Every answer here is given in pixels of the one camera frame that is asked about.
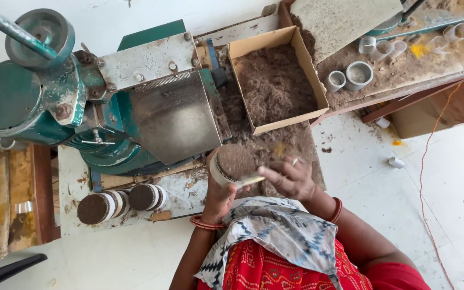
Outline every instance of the woman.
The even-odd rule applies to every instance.
[[[322,191],[311,171],[297,156],[261,166],[287,199],[246,198],[232,210],[236,188],[209,175],[205,208],[191,218],[196,227],[170,289],[430,289],[405,254]]]

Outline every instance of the green machine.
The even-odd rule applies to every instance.
[[[0,63],[0,138],[69,146],[109,175],[175,168],[221,145],[208,69],[183,21],[123,37],[116,53],[72,52],[60,13],[0,15],[10,60]]]

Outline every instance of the cardboard tray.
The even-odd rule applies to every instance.
[[[309,82],[311,83],[311,86],[313,87],[314,96],[316,97],[316,100],[318,101],[318,107],[320,109],[316,111],[312,111],[307,114],[298,115],[293,118],[280,120],[277,122],[255,127],[252,122],[250,112],[248,111],[247,104],[244,100],[243,90],[241,89],[241,83],[239,82],[239,78],[238,78],[239,72],[242,69],[248,69],[248,68],[242,68],[241,66],[239,66],[237,64],[236,59],[238,57],[247,55],[259,49],[274,48],[276,46],[279,46],[282,44],[288,44],[288,43],[290,43],[291,46],[295,48],[296,57],[298,58],[300,67],[304,70],[305,75],[307,76],[307,79],[309,80]],[[305,48],[304,40],[302,39],[302,36],[300,35],[300,29],[298,27],[296,26],[286,27],[280,30],[274,30],[274,31],[270,31],[264,34],[260,34],[258,36],[234,41],[228,44],[228,48],[229,48],[230,63],[232,65],[232,69],[234,70],[235,79],[237,80],[239,90],[241,91],[241,97],[243,99],[244,106],[247,109],[246,114],[248,115],[250,126],[252,126],[253,128],[254,135],[267,132],[270,130],[282,128],[288,125],[300,123],[300,122],[303,122],[303,121],[306,121],[312,118],[317,118],[323,115],[329,109],[329,105],[325,97],[325,93],[322,90],[322,87],[320,85],[320,80],[318,79],[316,70],[314,70],[314,66],[311,61],[311,56],[309,55],[309,52]]]

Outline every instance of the orange wire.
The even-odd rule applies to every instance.
[[[427,143],[425,144],[425,152],[424,152],[424,155],[422,156],[422,170],[420,170],[420,202],[422,203],[422,217],[423,217],[423,220],[425,222],[425,225],[427,226],[427,231],[429,232],[430,239],[433,241],[434,250],[436,252],[436,256],[438,257],[438,261],[440,262],[440,266],[443,269],[443,272],[445,273],[445,277],[447,278],[448,283],[452,287],[452,290],[455,290],[454,285],[452,284],[450,278],[448,277],[447,271],[445,270],[445,267],[443,266],[443,263],[441,262],[440,253],[438,253],[438,248],[436,247],[436,242],[434,241],[433,233],[430,231],[429,224],[427,223],[427,220],[425,219],[424,201],[422,199],[422,188],[423,188],[423,185],[422,185],[422,173],[424,171],[424,157],[425,157],[425,154],[427,153],[427,149],[429,148],[429,140],[433,136],[434,132],[436,131],[436,126],[438,126],[438,122],[440,121],[441,116],[445,112],[445,109],[447,109],[448,103],[450,103],[450,101],[451,101],[451,96],[459,89],[460,86],[461,86],[461,83],[459,83],[457,85],[456,89],[450,95],[448,95],[447,103],[445,104],[445,107],[443,107],[443,110],[441,111],[440,116],[436,120],[436,124],[434,124],[433,131],[430,133],[429,139],[427,139]]]

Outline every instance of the metal plate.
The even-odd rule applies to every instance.
[[[221,146],[198,72],[144,92],[131,91],[132,118],[143,148],[171,164]]]
[[[104,62],[100,67],[103,79],[107,85],[115,86],[113,91],[202,68],[199,62],[196,66],[192,63],[198,56],[190,32],[102,56],[99,60]]]

